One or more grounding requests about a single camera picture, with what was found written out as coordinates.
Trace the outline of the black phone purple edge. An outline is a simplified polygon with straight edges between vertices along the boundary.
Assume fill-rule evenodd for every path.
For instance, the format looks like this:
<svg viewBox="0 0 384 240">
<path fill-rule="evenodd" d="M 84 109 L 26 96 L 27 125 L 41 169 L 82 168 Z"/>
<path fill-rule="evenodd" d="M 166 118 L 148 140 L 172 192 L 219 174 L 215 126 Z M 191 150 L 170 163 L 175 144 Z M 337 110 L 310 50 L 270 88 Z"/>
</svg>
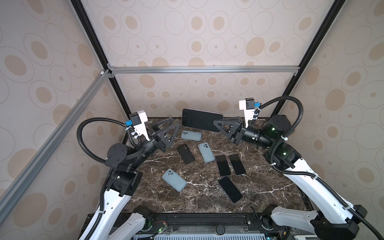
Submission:
<svg viewBox="0 0 384 240">
<path fill-rule="evenodd" d="M 222 121 L 224 116 L 219 113 L 212 113 L 193 109 L 183 109 L 182 125 L 188 128 L 219 132 L 214 126 L 214 121 Z"/>
</svg>

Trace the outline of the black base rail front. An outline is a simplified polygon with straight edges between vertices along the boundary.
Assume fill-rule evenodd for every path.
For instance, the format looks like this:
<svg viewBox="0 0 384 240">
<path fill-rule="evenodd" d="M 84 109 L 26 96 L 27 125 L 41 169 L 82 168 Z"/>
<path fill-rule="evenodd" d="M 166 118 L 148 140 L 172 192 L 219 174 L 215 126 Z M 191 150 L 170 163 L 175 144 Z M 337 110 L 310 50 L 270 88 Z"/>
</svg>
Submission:
<svg viewBox="0 0 384 240">
<path fill-rule="evenodd" d="M 277 205 L 269 205 L 262 213 L 250 214 L 155 214 L 139 206 L 115 231 L 113 226 L 119 218 L 115 209 L 96 212 L 86 226 L 81 240 L 105 240 L 111 237 L 131 239 L 138 232 L 159 235 L 161 227 L 213 227 L 218 235 L 229 226 L 246 226 L 251 231 L 281 231 L 283 228 L 301 229 L 315 234 L 321 240 L 337 240 L 342 237 L 335 224 L 330 223 L 320 211 L 297 211 Z"/>
</svg>

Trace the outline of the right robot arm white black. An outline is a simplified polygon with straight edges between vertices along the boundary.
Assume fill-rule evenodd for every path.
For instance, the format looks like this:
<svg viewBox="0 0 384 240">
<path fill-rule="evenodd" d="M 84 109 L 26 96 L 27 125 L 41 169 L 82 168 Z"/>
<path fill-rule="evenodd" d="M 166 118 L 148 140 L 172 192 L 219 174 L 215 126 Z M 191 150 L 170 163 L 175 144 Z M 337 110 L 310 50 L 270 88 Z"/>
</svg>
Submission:
<svg viewBox="0 0 384 240">
<path fill-rule="evenodd" d="M 298 107 L 298 116 L 294 123 L 284 115 L 276 115 L 262 129 L 249 124 L 249 121 L 257 119 L 262 109 L 285 100 Z M 266 149 L 264 157 L 268 164 L 295 183 L 318 207 L 316 211 L 297 211 L 270 205 L 260 217 L 260 222 L 266 224 L 265 229 L 286 226 L 312 233 L 320 240 L 353 240 L 360 230 L 359 224 L 363 224 L 377 239 L 383 239 L 380 232 L 365 219 L 367 210 L 363 206 L 354 206 L 340 196 L 309 166 L 298 151 L 287 144 L 288 137 L 304 115 L 300 100 L 281 96 L 261 104 L 248 98 L 240 101 L 239 106 L 244 111 L 244 118 L 215 120 L 213 125 L 234 144 L 247 142 Z"/>
</svg>

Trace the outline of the black phone middle right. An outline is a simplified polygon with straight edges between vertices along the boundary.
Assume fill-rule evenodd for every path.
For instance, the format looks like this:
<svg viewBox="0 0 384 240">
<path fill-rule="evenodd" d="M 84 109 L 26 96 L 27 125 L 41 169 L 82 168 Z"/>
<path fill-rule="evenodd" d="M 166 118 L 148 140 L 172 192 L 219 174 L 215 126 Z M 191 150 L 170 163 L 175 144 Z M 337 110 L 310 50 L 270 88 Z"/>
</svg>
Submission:
<svg viewBox="0 0 384 240">
<path fill-rule="evenodd" d="M 229 159 L 236 175 L 246 174 L 246 170 L 238 154 L 229 155 Z"/>
</svg>

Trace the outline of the horizontal aluminium rail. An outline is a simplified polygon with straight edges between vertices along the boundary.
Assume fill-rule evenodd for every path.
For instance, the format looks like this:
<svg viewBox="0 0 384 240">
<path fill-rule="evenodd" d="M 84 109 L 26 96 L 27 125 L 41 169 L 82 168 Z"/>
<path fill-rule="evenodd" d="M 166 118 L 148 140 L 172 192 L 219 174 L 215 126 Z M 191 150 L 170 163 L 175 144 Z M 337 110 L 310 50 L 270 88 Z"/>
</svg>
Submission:
<svg viewBox="0 0 384 240">
<path fill-rule="evenodd" d="M 112 67 L 113 74 L 297 73 L 299 66 Z"/>
</svg>

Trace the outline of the light blue case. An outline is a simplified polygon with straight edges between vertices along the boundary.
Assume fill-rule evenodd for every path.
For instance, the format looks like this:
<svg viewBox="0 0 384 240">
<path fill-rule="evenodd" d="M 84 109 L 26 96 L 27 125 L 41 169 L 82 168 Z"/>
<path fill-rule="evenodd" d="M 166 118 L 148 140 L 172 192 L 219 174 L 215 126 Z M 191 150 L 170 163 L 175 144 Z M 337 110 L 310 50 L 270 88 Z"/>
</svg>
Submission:
<svg viewBox="0 0 384 240">
<path fill-rule="evenodd" d="M 199 144 L 198 148 L 205 163 L 210 163 L 215 160 L 215 156 L 208 143 Z"/>
<path fill-rule="evenodd" d="M 201 141 L 202 133 L 192 131 L 182 131 L 181 139 L 190 141 Z"/>
<path fill-rule="evenodd" d="M 172 169 L 168 169 L 162 175 L 162 179 L 178 192 L 181 192 L 187 185 L 187 182 Z"/>
</svg>

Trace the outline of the left diagonal aluminium rail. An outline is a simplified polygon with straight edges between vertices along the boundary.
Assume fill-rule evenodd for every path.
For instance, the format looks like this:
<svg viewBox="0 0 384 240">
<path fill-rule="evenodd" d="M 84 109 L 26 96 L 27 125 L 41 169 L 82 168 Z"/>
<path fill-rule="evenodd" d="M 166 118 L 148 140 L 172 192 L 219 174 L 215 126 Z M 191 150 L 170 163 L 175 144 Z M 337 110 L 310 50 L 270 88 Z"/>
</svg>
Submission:
<svg viewBox="0 0 384 240">
<path fill-rule="evenodd" d="M 18 177 L 13 181 L 8 190 L 1 198 L 1 225 L 9 217 L 10 213 L 16 207 L 22 196 L 28 190 L 30 185 L 36 179 L 51 158 L 64 137 L 69 133 L 77 119 L 84 112 L 97 91 L 109 79 L 111 70 L 105 69 L 89 86 L 87 91 L 76 102 L 74 107 L 70 109 L 66 117 L 59 126 L 52 132 L 41 148 L 32 157 L 31 161 L 24 167 Z"/>
</svg>

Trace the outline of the black phone case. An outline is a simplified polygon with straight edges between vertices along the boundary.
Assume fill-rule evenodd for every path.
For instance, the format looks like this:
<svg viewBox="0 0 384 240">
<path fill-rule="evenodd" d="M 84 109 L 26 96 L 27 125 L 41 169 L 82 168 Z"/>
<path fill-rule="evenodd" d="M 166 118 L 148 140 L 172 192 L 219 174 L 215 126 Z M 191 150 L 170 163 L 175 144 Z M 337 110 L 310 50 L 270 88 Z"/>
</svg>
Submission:
<svg viewBox="0 0 384 240">
<path fill-rule="evenodd" d="M 195 156 L 190 151 L 189 147 L 186 144 L 180 145 L 177 147 L 177 151 L 179 152 L 183 162 L 187 165 L 194 162 Z"/>
</svg>

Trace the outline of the right black frame post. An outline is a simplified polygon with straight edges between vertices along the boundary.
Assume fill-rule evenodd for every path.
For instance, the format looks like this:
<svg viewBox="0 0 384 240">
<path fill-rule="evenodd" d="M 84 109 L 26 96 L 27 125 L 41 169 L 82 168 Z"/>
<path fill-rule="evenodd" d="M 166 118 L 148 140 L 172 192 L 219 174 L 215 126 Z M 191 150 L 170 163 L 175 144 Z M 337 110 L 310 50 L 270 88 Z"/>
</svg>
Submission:
<svg viewBox="0 0 384 240">
<path fill-rule="evenodd" d="M 304 75 L 315 53 L 320 49 L 320 45 L 325 40 L 327 34 L 331 31 L 331 27 L 336 22 L 336 19 L 348 1 L 325 1 L 329 4 L 328 11 L 318 18 L 314 25 L 314 38 L 304 47 L 304 56 L 299 62 L 299 70 L 293 74 L 288 80 L 288 84 L 284 89 L 282 96 L 290 96 L 299 80 Z"/>
</svg>

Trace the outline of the black phone front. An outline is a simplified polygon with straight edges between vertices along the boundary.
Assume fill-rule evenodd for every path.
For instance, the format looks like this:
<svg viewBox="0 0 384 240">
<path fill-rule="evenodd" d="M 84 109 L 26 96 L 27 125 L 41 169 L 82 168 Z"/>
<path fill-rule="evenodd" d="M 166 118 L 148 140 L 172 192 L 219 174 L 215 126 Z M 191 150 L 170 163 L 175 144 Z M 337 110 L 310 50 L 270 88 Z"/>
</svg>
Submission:
<svg viewBox="0 0 384 240">
<path fill-rule="evenodd" d="M 237 187 L 234 185 L 234 183 L 230 180 L 229 177 L 224 177 L 219 180 L 219 185 L 223 188 L 223 190 L 233 203 L 236 203 L 243 198 L 243 195 L 237 189 Z"/>
</svg>

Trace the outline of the left black frame post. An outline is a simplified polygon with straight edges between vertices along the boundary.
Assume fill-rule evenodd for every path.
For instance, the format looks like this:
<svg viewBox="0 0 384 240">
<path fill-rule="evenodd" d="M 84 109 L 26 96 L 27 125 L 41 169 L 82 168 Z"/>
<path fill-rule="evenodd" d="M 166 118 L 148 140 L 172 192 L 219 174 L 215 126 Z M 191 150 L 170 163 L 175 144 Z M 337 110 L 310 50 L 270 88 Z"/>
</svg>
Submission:
<svg viewBox="0 0 384 240">
<path fill-rule="evenodd" d="M 111 70 L 112 68 L 109 65 L 109 60 L 104 52 L 104 49 L 101 45 L 101 42 L 95 32 L 95 29 L 93 27 L 93 24 L 91 23 L 90 18 L 88 17 L 88 14 L 86 13 L 86 9 L 82 3 L 82 1 L 79 0 L 70 0 L 70 3 L 72 7 L 74 8 L 74 11 L 93 47 L 94 52 L 96 53 L 97 59 L 101 63 L 101 66 L 103 67 L 103 70 Z M 111 74 L 111 77 L 109 77 L 110 84 L 112 85 L 112 88 L 126 114 L 128 116 L 131 114 L 131 110 L 129 108 L 129 105 L 123 95 L 123 91 L 116 79 L 116 77 Z"/>
</svg>

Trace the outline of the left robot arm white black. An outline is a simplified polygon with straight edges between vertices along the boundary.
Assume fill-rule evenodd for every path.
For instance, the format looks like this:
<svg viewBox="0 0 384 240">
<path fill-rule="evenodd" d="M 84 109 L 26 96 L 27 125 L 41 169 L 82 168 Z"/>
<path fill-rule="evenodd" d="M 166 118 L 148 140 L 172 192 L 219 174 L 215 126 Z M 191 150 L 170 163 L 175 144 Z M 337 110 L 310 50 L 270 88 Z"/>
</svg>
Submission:
<svg viewBox="0 0 384 240">
<path fill-rule="evenodd" d="M 139 206 L 120 227 L 115 231 L 112 228 L 141 182 L 143 173 L 138 171 L 138 168 L 157 150 L 166 152 L 173 146 L 180 124 L 173 118 L 167 118 L 144 127 L 144 132 L 150 134 L 149 139 L 139 141 L 133 147 L 128 146 L 126 142 L 114 144 L 108 150 L 107 157 L 102 159 L 89 150 L 83 139 L 84 127 L 92 122 L 120 125 L 126 129 L 128 139 L 132 139 L 133 129 L 138 126 L 133 120 L 122 123 L 109 118 L 90 118 L 79 124 L 77 140 L 82 150 L 95 161 L 110 168 L 100 192 L 99 207 L 80 239 L 130 240 L 138 232 L 152 228 L 152 210 Z"/>
</svg>

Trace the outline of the black phone middle left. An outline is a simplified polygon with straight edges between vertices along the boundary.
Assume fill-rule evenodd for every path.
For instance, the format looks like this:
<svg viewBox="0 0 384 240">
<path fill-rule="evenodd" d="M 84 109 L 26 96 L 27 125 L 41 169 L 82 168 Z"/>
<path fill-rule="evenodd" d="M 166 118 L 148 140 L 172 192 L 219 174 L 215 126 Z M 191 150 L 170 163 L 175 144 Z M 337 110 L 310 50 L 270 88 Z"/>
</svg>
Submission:
<svg viewBox="0 0 384 240">
<path fill-rule="evenodd" d="M 216 162 L 217 162 L 220 176 L 226 177 L 231 175 L 231 170 L 225 155 L 216 156 Z"/>
</svg>

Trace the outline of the black frame post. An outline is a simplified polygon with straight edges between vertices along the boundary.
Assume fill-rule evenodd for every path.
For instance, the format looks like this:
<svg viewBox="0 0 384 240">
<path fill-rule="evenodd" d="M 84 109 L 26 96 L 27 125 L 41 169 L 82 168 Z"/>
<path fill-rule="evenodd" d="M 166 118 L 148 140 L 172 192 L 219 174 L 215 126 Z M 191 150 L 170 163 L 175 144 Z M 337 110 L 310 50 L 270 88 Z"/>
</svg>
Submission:
<svg viewBox="0 0 384 240">
<path fill-rule="evenodd" d="M 70 0 L 70 3 L 72 7 L 74 8 L 74 11 L 93 47 L 94 52 L 96 53 L 97 59 L 101 63 L 101 66 L 103 67 L 103 70 L 111 70 L 112 68 L 109 65 L 109 60 L 104 52 L 104 49 L 101 45 L 101 42 L 95 32 L 95 29 L 93 27 L 93 24 L 91 23 L 90 18 L 88 17 L 88 14 L 86 13 L 86 9 L 82 3 L 82 1 L 79 0 Z M 112 85 L 112 88 L 126 114 L 128 116 L 131 114 L 131 110 L 129 108 L 129 105 L 123 95 L 123 91 L 116 79 L 116 77 L 111 74 L 111 77 L 109 77 L 110 84 Z"/>
<path fill-rule="evenodd" d="M 284 89 L 282 96 L 290 96 L 299 80 L 304 75 L 315 53 L 320 49 L 320 45 L 325 40 L 327 34 L 331 31 L 331 27 L 336 22 L 336 19 L 348 1 L 325 1 L 329 4 L 328 11 L 318 18 L 314 25 L 314 38 L 304 47 L 304 56 L 299 62 L 299 70 L 293 74 L 288 80 L 288 84 Z"/>
</svg>

